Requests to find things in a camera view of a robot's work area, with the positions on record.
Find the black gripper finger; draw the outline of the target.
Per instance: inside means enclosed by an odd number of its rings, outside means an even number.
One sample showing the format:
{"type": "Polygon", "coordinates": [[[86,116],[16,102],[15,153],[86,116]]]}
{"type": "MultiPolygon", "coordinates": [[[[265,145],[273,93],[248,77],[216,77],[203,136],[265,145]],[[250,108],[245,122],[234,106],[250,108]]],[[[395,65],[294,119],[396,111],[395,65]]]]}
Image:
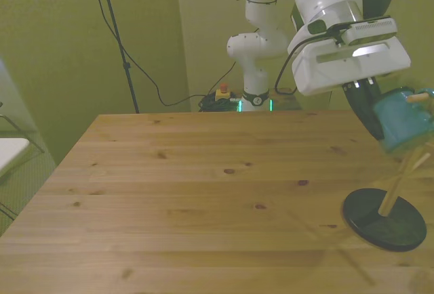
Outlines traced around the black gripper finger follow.
{"type": "Polygon", "coordinates": [[[368,101],[368,82],[353,81],[342,85],[347,101],[363,126],[376,140],[384,139],[382,125],[374,112],[374,104],[368,101]]]}
{"type": "Polygon", "coordinates": [[[368,101],[370,104],[374,104],[378,98],[380,98],[382,92],[380,85],[378,84],[376,77],[368,78],[368,101]]]}

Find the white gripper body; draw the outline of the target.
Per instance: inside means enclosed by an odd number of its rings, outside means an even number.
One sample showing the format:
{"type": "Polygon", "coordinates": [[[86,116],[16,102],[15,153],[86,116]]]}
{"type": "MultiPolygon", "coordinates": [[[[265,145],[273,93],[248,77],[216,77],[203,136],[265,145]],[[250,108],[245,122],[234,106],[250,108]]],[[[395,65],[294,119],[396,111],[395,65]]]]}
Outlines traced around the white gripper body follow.
{"type": "Polygon", "coordinates": [[[411,59],[396,37],[341,47],[329,39],[306,45],[293,61],[292,73],[299,92],[311,96],[410,66],[411,59]]]}

